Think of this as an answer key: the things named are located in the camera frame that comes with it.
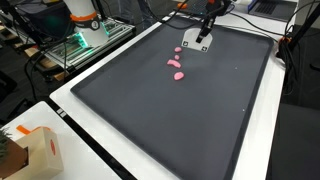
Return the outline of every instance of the orange object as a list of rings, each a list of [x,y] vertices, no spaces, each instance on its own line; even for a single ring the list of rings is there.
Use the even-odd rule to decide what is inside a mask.
[[[291,38],[282,37],[282,38],[279,39],[279,43],[281,43],[281,42],[283,42],[283,41],[289,43],[289,42],[291,41]]]
[[[48,129],[49,131],[51,131],[50,128],[45,127],[45,126],[39,126],[39,127],[35,128],[35,129],[33,129],[32,131],[29,131],[28,129],[26,129],[26,128],[23,127],[22,125],[19,125],[19,126],[17,126],[16,129],[17,129],[18,131],[22,132],[23,134],[28,135],[28,134],[30,134],[31,132],[33,132],[33,131],[35,131],[35,130],[37,130],[37,129],[39,129],[39,128],[42,128],[42,127],[45,128],[45,129]]]
[[[70,15],[72,21],[88,21],[97,16],[97,12],[89,14],[88,16],[75,16],[73,14]]]
[[[178,3],[178,5],[177,5],[177,8],[180,8],[180,9],[187,9],[187,7],[188,7],[188,5],[187,4],[184,4],[183,6],[182,6],[182,4],[183,3]]]

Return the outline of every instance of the white table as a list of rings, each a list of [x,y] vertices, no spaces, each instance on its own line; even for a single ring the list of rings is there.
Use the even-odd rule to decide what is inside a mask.
[[[250,16],[240,12],[235,13],[246,17],[255,25],[267,30],[277,33],[284,32],[285,23],[283,22]],[[217,18],[216,24],[254,29],[242,19],[231,15]],[[160,26],[160,23],[156,23],[50,95],[54,102],[139,180],[178,178],[77,99],[70,92],[70,89],[158,26]],[[280,38],[275,35],[271,36],[276,39]],[[276,49],[275,47],[272,51],[263,75],[234,172],[234,180],[265,179],[284,79],[282,62],[274,56]]]
[[[13,140],[24,136],[16,130],[18,125],[29,130],[47,126],[57,134],[64,171],[52,180],[121,179],[45,102],[4,126]]]

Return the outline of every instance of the black work surface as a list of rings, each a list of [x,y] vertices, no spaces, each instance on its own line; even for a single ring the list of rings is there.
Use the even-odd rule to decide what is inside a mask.
[[[207,53],[184,48],[169,67],[183,33],[162,25],[72,92],[179,178],[231,179],[273,43],[215,27]]]

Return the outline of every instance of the pink object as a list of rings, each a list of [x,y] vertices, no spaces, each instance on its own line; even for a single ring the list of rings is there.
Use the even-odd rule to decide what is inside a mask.
[[[172,59],[169,59],[169,61],[167,62],[168,65],[172,65],[176,68],[181,68],[181,64],[176,61],[176,60],[172,60]]]
[[[176,80],[176,81],[179,81],[183,77],[184,77],[183,72],[177,72],[176,74],[174,74],[174,80]]]
[[[180,59],[179,55],[175,55],[174,58],[178,61]]]
[[[175,49],[174,49],[174,52],[181,52],[182,51],[182,48],[181,47],[176,47]]]

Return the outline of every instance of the cardboard box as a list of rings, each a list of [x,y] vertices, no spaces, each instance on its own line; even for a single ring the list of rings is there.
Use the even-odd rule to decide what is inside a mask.
[[[16,141],[28,149],[29,164],[5,180],[49,180],[63,171],[57,135],[39,128]]]

